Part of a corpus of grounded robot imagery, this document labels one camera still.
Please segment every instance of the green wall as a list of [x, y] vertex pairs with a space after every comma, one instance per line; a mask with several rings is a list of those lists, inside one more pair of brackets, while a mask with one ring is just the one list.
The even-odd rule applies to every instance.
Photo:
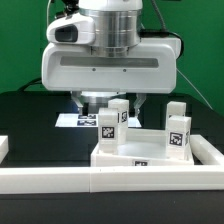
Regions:
[[[0, 92], [17, 90], [39, 77], [41, 56], [47, 44], [46, 6], [48, 0], [0, 1]], [[196, 85], [213, 108], [224, 115], [224, 1], [157, 0], [167, 27], [185, 41], [184, 56], [178, 68]], [[51, 15], [59, 11], [60, 0]], [[143, 24], [160, 28], [151, 8], [144, 0]], [[198, 94], [178, 76], [175, 92]]]

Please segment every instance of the black table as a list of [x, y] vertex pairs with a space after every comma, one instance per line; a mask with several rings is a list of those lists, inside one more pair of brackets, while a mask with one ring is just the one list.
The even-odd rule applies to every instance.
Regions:
[[[128, 95], [131, 102], [134, 95]], [[164, 129], [166, 104], [187, 103], [191, 134], [224, 152], [224, 118], [187, 95], [148, 95], [143, 128]], [[96, 128], [56, 128], [60, 113], [77, 112], [68, 93], [8, 92], [0, 95], [0, 135], [9, 136], [1, 168], [85, 167]], [[223, 223], [224, 191], [114, 192], [0, 195], [0, 223]]]

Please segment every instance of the black and white pattern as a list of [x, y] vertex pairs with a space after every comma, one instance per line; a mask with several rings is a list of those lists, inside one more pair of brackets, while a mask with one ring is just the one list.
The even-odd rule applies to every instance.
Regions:
[[173, 146], [182, 146], [183, 145], [183, 134], [170, 132], [170, 145]]
[[114, 127], [102, 127], [102, 138], [114, 139], [115, 128]]
[[134, 161], [134, 166], [148, 166], [147, 161]]
[[78, 117], [79, 120], [95, 120], [96, 119], [96, 115], [95, 114], [89, 114], [88, 116], [83, 116], [83, 115], [79, 115]]
[[79, 120], [77, 126], [96, 126], [95, 120]]
[[121, 118], [121, 122], [124, 123], [128, 120], [128, 112], [125, 111], [122, 113], [122, 118]]

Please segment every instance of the white block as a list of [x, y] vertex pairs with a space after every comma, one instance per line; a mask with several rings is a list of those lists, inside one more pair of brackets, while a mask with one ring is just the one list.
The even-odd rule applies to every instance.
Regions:
[[3, 161], [9, 151], [8, 137], [0, 136], [0, 163]]
[[222, 166], [95, 167], [90, 192], [223, 190]]
[[113, 99], [108, 102], [109, 108], [118, 110], [118, 144], [126, 143], [126, 132], [129, 119], [129, 100]]
[[100, 108], [99, 109], [99, 125], [117, 125], [118, 110], [115, 108]]
[[224, 156], [201, 135], [190, 136], [192, 152], [203, 165], [224, 165]]
[[172, 116], [167, 122], [167, 157], [186, 159], [189, 145], [191, 118]]
[[127, 128], [118, 126], [118, 145], [124, 145], [127, 139]]
[[171, 101], [167, 104], [167, 110], [166, 110], [166, 127], [168, 119], [173, 116], [185, 116], [186, 113], [186, 103], [183, 102], [175, 102]]
[[122, 127], [128, 128], [129, 116], [129, 100], [113, 99], [108, 101], [108, 108], [116, 108], [118, 110], [118, 123]]
[[118, 112], [114, 108], [100, 108], [98, 116], [99, 146], [103, 152], [116, 153], [118, 144]]

